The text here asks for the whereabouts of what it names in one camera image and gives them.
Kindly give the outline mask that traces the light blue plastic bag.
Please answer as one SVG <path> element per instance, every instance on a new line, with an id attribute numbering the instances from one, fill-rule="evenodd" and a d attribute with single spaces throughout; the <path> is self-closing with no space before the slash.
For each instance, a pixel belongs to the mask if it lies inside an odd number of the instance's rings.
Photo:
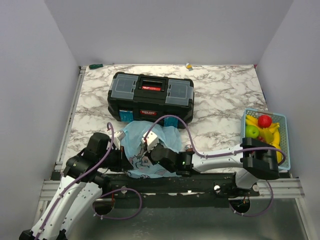
<path id="1" fill-rule="evenodd" d="M 176 177 L 159 163 L 153 163 L 151 151 L 158 146 L 178 153 L 182 149 L 181 135 L 173 126 L 163 127 L 159 124 L 152 126 L 150 121 L 132 121 L 122 131 L 125 133 L 121 140 L 124 153 L 132 170 L 126 174 L 133 179 L 157 179 Z"/>

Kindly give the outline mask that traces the green fake apple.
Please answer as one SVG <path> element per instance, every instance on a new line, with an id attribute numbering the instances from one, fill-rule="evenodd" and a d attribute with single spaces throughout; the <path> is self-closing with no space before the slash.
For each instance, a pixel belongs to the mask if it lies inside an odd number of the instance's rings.
<path id="1" fill-rule="evenodd" d="M 245 137 L 256 139 L 260 134 L 259 129 L 254 125 L 247 125 L 245 127 Z"/>

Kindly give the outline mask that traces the yellow fake star fruit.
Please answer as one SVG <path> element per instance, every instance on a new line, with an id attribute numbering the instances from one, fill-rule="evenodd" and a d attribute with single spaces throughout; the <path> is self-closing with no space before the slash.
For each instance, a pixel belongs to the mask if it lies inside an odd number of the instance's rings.
<path id="1" fill-rule="evenodd" d="M 263 128 L 261 130 L 261 136 L 265 140 L 267 144 L 270 144 L 274 141 L 274 135 L 271 133 L 271 131 L 268 128 Z"/>

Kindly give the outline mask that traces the red fake pomegranate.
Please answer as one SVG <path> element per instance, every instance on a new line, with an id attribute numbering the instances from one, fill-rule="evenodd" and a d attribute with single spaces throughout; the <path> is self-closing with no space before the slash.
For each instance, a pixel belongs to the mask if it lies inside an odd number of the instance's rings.
<path id="1" fill-rule="evenodd" d="M 264 128 L 269 128 L 271 124 L 273 123 L 272 118 L 269 115 L 261 115 L 257 119 L 257 125 L 264 129 Z"/>

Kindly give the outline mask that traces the purple fake grape bunch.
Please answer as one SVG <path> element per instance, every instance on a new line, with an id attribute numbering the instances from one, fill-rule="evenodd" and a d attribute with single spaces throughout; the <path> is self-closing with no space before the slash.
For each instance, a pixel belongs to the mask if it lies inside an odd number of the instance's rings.
<path id="1" fill-rule="evenodd" d="M 263 143 L 266 142 L 266 140 L 265 140 L 263 137 L 261 137 L 261 136 L 258 136 L 257 139 L 258 139 L 259 141 L 263 142 Z"/>

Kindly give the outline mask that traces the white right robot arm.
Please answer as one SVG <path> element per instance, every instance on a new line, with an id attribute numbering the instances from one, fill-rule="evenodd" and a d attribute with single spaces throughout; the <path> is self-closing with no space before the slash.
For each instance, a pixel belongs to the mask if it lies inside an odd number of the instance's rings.
<path id="1" fill-rule="evenodd" d="M 277 153 L 279 149 L 254 138 L 245 137 L 242 143 L 222 150 L 196 153 L 196 150 L 174 152 L 165 148 L 158 137 L 149 136 L 143 140 L 146 155 L 154 165 L 160 165 L 171 173 L 189 177 L 209 170 L 239 168 L 235 180 L 230 183 L 230 191 L 241 196 L 257 180 L 277 180 L 280 178 Z"/>

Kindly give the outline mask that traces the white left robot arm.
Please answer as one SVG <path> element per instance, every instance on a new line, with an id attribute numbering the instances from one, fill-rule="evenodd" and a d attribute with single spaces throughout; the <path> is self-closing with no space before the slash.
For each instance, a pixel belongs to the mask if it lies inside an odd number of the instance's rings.
<path id="1" fill-rule="evenodd" d="M 121 145 L 125 133 L 95 132 L 87 146 L 68 159 L 59 186 L 36 224 L 24 230 L 21 240 L 66 240 L 74 224 L 98 197 L 110 194 L 110 178 L 100 168 L 113 172 L 132 169 Z"/>

